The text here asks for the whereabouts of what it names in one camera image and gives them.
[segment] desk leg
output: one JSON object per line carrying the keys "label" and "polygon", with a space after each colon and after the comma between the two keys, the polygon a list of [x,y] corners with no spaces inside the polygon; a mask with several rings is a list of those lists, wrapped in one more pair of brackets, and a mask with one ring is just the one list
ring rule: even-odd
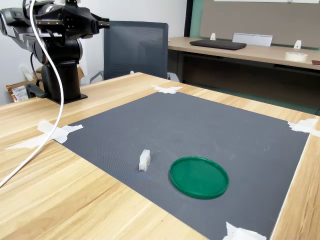
{"label": "desk leg", "polygon": [[183,83],[183,77],[184,77],[184,52],[179,51],[178,56],[178,66],[177,66],[177,76],[180,81],[180,83]]}

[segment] white wall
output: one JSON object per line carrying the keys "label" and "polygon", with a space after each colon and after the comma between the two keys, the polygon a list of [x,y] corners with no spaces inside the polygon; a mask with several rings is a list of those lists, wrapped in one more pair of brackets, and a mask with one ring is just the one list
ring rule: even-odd
{"label": "white wall", "polygon": [[[21,8],[21,5],[22,0],[0,0],[0,9]],[[170,38],[184,35],[187,0],[82,0],[80,6],[114,21],[168,23]],[[81,42],[83,57],[80,66],[84,74],[103,70],[103,34]],[[12,102],[6,85],[24,81],[20,66],[32,71],[30,55],[30,52],[21,49],[12,39],[0,34],[0,105]],[[35,69],[41,66],[35,58],[33,63]]]}

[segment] tape roll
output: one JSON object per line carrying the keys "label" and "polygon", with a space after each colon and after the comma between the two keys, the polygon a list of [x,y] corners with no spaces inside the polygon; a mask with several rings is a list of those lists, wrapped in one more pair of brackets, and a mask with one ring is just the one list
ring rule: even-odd
{"label": "tape roll", "polygon": [[300,52],[286,52],[285,59],[294,62],[304,62],[307,60],[308,54]]}

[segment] cardboard box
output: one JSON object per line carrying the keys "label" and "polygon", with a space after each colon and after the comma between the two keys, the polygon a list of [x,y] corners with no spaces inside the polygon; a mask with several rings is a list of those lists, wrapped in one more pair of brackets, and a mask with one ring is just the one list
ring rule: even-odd
{"label": "cardboard box", "polygon": [[[38,79],[41,79],[41,67],[38,68],[35,71],[35,74],[37,76]],[[79,83],[81,81],[81,79],[84,77],[84,72],[82,71],[81,67],[78,67],[78,77],[79,77]],[[28,99],[28,95],[27,95],[27,90],[26,90],[26,85],[27,84],[36,84],[36,78],[33,77],[32,81],[23,81],[23,82],[19,82],[13,85],[6,85],[6,89],[8,90],[12,100],[14,102],[19,102],[19,101],[23,101]],[[39,83],[39,87],[44,91],[44,85],[42,82]]]}

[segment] textured gray mat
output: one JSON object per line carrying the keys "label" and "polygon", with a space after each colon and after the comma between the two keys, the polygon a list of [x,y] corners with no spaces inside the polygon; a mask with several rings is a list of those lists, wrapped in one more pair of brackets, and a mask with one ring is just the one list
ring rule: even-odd
{"label": "textured gray mat", "polygon": [[[212,240],[226,222],[269,238],[308,134],[286,121],[183,93],[154,93],[76,122],[65,147]],[[139,156],[151,150],[147,172]],[[180,193],[171,164],[199,156],[220,164],[229,188],[216,199]]]}

